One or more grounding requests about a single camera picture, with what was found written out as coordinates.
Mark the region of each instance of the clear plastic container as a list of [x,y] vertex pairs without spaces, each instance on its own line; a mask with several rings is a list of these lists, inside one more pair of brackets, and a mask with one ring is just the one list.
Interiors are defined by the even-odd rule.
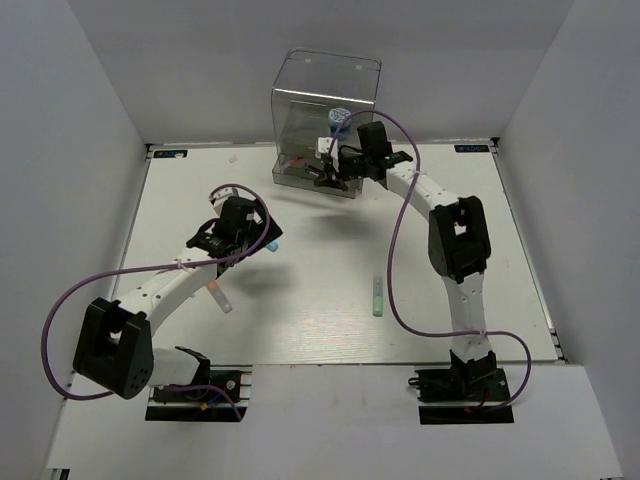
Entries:
[[[287,54],[271,93],[278,149],[275,183],[349,198],[362,191],[362,180],[350,182],[347,191],[315,187],[308,166],[322,169],[316,142],[331,135],[331,110],[354,113],[375,107],[380,68],[379,61],[365,57],[304,49]],[[341,132],[340,143],[359,146],[357,127],[371,120],[371,114],[355,117]]]

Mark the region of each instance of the blue and white object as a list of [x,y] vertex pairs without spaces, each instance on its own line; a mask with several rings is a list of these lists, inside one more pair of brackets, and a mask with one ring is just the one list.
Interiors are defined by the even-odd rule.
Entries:
[[[331,131],[331,136],[333,137],[336,134],[336,130],[340,126],[340,124],[351,115],[351,112],[346,108],[338,107],[333,108],[329,111],[329,130]],[[351,131],[351,119],[347,120],[347,122],[340,130],[340,135],[338,136],[338,140],[346,140],[349,136],[349,132]]]

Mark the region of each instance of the gray wall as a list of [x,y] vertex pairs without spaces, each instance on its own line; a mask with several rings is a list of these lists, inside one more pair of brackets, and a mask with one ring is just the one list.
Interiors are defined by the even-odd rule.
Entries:
[[569,358],[640,479],[640,2],[576,0],[501,142]]
[[421,140],[501,135],[573,0],[70,0],[149,143],[273,141],[293,47],[383,63],[379,107]]
[[[64,0],[0,2],[0,477],[40,478],[61,399],[39,355],[54,300],[113,267],[137,198],[144,146]],[[87,302],[72,297],[50,353],[69,379]]]

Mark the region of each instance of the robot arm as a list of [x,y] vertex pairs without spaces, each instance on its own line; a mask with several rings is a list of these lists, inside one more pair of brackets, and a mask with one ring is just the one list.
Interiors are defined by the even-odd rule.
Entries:
[[[361,125],[358,136],[361,149],[349,147],[349,153],[337,145],[329,152],[331,139],[318,140],[324,170],[316,185],[344,189],[348,180],[371,178],[405,198],[416,176],[415,166],[408,163],[413,159],[405,152],[393,152],[381,122]],[[491,245],[482,203],[477,197],[458,197],[423,173],[409,202],[429,222],[429,259],[444,281],[453,331],[485,331],[482,283]],[[497,368],[485,335],[453,337],[451,362],[463,396]]]
[[[181,262],[192,265],[247,251],[262,235],[265,216],[259,202],[231,196],[220,217],[206,222],[187,241],[174,260],[175,268],[159,272],[114,301],[94,300],[85,313],[74,369],[125,399],[146,386],[195,384],[201,374],[208,382],[208,359],[182,347],[153,348],[151,337],[187,298],[246,257],[195,268],[181,267]],[[280,235],[282,230],[270,218],[269,230],[252,253]]]

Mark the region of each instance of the tabletop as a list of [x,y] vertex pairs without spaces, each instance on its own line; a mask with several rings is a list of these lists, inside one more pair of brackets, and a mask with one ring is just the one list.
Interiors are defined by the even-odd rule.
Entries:
[[[412,154],[406,146],[394,148]],[[492,155],[456,153],[452,145],[419,148],[422,169],[432,178],[484,203],[492,243],[484,286],[487,329],[521,335],[535,361],[557,360]],[[230,313],[225,315],[202,289],[165,321],[154,346],[187,346],[219,365],[447,363],[448,340],[415,337],[395,322],[386,285],[383,316],[372,315],[373,278],[384,277],[402,199],[371,181],[356,199],[275,185],[275,158],[275,146],[225,146],[150,160],[126,267],[173,260],[214,216],[207,197],[227,182],[261,195],[284,232],[277,252],[260,251],[219,279],[233,306]],[[447,296],[429,263],[427,238],[428,223],[410,208],[394,260],[396,302],[413,327],[449,331]],[[117,293],[149,276],[122,277]],[[493,337],[491,342],[499,362],[524,359],[513,340]]]

